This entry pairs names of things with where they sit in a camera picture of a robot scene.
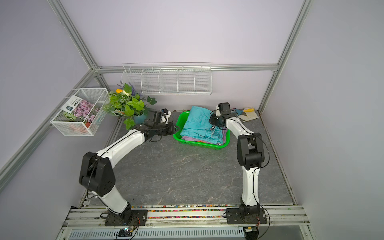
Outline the purple pants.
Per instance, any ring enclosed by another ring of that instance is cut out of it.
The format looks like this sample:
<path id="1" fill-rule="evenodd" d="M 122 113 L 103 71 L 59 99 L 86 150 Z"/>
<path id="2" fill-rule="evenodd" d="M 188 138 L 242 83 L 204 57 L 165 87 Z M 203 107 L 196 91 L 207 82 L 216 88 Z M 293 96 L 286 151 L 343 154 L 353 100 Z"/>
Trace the purple pants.
<path id="1" fill-rule="evenodd" d="M 219 143 L 219 142 L 214 143 L 213 140 L 205 141 L 205 140 L 200 140 L 200 139 L 196 139 L 188 136 L 182 136 L 182 140 L 189 141 L 189 142 L 199 142 L 199 143 L 222 146 L 227 142 L 227 132 L 228 132 L 227 129 L 222 130 L 222 134 L 223 134 L 222 143 Z"/>

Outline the green plastic basket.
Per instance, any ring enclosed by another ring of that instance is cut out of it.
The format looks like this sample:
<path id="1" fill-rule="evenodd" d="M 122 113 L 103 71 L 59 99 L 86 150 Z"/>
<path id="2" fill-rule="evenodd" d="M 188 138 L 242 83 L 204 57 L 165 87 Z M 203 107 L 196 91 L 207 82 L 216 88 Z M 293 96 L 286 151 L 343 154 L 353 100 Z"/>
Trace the green plastic basket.
<path id="1" fill-rule="evenodd" d="M 185 126 L 185 123 L 189 117 L 189 114 L 190 114 L 189 111 L 185 111 L 179 115 L 179 118 L 178 118 L 177 123 L 176 123 L 177 127 L 179 127 L 179 131 L 173 135 L 173 137 L 176 141 L 178 141 L 181 144 L 185 144 L 185 145 L 191 145 L 191 146 L 202 147 L 202 148 L 207 148 L 207 149 L 214 149 L 214 150 L 221 150 L 223 148 L 226 148 L 229 145 L 230 136 L 231 136 L 230 130 L 226 130 L 226 133 L 224 134 L 225 142 L 223 145 L 213 145 L 213 144 L 209 144 L 209 143 L 205 143 L 205 142 L 186 141 L 186 140 L 182 139 L 181 131 L 183 130 L 183 128 Z"/>

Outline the teal pants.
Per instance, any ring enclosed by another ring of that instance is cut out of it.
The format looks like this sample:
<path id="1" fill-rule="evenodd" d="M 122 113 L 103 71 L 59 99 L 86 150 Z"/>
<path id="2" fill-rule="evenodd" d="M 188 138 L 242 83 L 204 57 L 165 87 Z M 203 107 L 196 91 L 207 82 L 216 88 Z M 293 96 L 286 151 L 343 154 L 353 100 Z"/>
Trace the teal pants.
<path id="1" fill-rule="evenodd" d="M 208 109 L 193 106 L 181 131 L 181 136 L 222 143 L 222 130 L 209 123 L 210 113 L 211 111 Z"/>

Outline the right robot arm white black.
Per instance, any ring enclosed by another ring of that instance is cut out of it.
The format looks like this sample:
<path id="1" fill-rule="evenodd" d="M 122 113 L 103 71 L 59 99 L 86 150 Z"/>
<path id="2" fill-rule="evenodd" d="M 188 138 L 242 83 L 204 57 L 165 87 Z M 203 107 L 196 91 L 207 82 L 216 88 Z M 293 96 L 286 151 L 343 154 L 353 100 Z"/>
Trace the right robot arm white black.
<path id="1" fill-rule="evenodd" d="M 219 103 L 210 113 L 209 123 L 226 128 L 237 139 L 237 160 L 243 171 L 243 192 L 240 210 L 246 216 L 261 210 L 259 199 L 259 173 L 265 161 L 265 142 L 262 135 L 249 130 L 233 112 L 229 103 Z"/>

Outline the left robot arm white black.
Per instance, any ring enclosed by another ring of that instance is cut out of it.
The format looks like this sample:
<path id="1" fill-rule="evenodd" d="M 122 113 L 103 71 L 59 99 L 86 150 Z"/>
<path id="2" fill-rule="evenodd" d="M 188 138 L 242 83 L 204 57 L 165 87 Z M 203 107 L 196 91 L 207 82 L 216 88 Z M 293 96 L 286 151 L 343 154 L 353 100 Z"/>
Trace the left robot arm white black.
<path id="1" fill-rule="evenodd" d="M 129 130 L 123 137 L 96 153 L 87 152 L 82 159 L 79 183 L 93 192 L 108 211 L 120 218 L 128 218 L 131 205 L 116 186 L 114 167 L 117 163 L 141 144 L 153 137 L 169 136 L 177 132 L 171 111 L 149 111 L 144 123 Z"/>

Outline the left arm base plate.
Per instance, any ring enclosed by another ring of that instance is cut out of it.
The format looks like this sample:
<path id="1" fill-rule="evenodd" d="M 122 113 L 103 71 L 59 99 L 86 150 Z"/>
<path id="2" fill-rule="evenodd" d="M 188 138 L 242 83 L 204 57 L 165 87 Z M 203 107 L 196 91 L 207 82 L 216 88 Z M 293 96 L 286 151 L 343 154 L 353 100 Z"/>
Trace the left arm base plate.
<path id="1" fill-rule="evenodd" d="M 105 226 L 144 226 L 148 217 L 147 210 L 129 209 L 122 214 L 108 210 Z"/>

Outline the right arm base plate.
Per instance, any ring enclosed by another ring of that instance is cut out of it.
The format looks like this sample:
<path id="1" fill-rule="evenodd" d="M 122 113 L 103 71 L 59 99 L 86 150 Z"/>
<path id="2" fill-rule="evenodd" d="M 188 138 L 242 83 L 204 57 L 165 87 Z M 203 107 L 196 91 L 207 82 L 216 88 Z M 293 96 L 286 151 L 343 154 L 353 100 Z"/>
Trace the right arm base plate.
<path id="1" fill-rule="evenodd" d="M 226 209 L 224 216 L 228 225 L 259 225 L 268 223 L 265 211 L 261 208 L 251 209 L 251 211 L 240 208 Z"/>

